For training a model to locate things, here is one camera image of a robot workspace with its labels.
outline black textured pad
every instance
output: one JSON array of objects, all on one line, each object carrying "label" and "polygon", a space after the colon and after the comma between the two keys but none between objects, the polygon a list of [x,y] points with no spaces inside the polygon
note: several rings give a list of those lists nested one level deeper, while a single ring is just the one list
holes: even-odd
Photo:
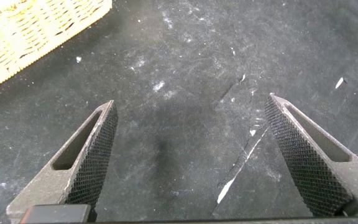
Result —
[{"label": "black textured pad", "polygon": [[352,199],[351,194],[302,133],[305,130],[301,130],[300,124],[296,124],[296,119],[277,99],[276,96],[268,98],[266,117],[304,202],[315,216],[341,212]]},{"label": "black textured pad", "polygon": [[106,177],[114,134],[117,109],[109,109],[107,116],[97,125],[91,143],[76,173],[65,203],[83,203],[95,207]]}]

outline dark floor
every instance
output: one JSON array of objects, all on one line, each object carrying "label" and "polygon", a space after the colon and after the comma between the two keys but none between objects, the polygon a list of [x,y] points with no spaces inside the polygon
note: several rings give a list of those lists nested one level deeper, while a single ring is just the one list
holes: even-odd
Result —
[{"label": "dark floor", "polygon": [[246,142],[261,138],[250,131],[270,92],[358,155],[358,1],[114,4],[0,85],[0,223],[111,99],[120,120],[98,220],[310,216],[269,131],[214,207]]}]

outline white scratch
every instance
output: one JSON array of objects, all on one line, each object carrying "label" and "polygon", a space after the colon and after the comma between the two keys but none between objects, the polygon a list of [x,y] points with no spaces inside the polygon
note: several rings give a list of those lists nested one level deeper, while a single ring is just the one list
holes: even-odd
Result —
[{"label": "white scratch", "polygon": [[154,92],[158,92],[164,85],[165,85],[165,82],[164,82],[164,81],[160,81],[159,84],[157,84],[157,85],[155,85],[155,86],[153,87]]},{"label": "white scratch", "polygon": [[223,187],[221,193],[220,193],[219,196],[218,196],[218,203],[221,203],[221,201],[222,201],[222,199],[224,198],[224,196],[226,196],[227,191],[230,189],[231,184],[233,184],[233,182],[234,182],[234,179],[236,179],[236,178],[233,178],[232,180],[230,180],[230,181]]},{"label": "white scratch", "polygon": [[163,18],[164,22],[165,22],[166,24],[168,24],[168,29],[172,29],[172,27],[173,27],[173,22],[171,21],[170,18],[168,18],[166,12],[162,12],[162,18]]},{"label": "white scratch", "polygon": [[240,169],[237,171],[237,173],[235,174],[235,176],[233,177],[233,179],[231,179],[222,189],[221,193],[218,196],[218,204],[221,203],[222,199],[224,198],[224,196],[227,194],[227,192],[230,189],[230,186],[233,184],[234,180],[236,179],[237,175],[240,173],[240,171],[242,170],[242,168],[244,167],[244,165],[246,164],[246,162],[248,161],[249,157],[251,156],[251,154],[253,153],[254,149],[256,148],[256,146],[258,145],[258,143],[260,142],[260,140],[262,140],[262,138],[264,137],[266,131],[269,128],[267,128],[265,130],[265,132],[262,134],[262,136],[260,137],[260,139],[258,139],[258,141],[255,143],[255,145],[252,147],[251,151],[249,152],[246,161],[243,163],[243,165],[240,167]]},{"label": "white scratch", "polygon": [[335,86],[335,89],[337,89],[337,88],[342,84],[342,82],[343,82],[343,77],[341,77],[341,78],[339,79],[338,83],[337,83],[336,86]]}]

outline wicker basket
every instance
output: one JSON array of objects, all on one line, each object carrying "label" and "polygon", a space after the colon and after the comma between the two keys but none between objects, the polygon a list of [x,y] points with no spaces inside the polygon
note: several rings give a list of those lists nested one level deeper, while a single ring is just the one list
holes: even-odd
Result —
[{"label": "wicker basket", "polygon": [[0,4],[0,83],[87,28],[110,8],[111,0]]}]

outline dusty floor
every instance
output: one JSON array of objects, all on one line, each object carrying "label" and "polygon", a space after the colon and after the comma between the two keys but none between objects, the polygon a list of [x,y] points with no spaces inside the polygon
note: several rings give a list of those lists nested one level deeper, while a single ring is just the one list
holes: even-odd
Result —
[{"label": "dusty floor", "polygon": [[111,99],[120,120],[99,221],[310,216],[272,134],[261,137],[264,101],[286,98],[358,155],[358,1],[114,5],[0,85],[0,222]]}]

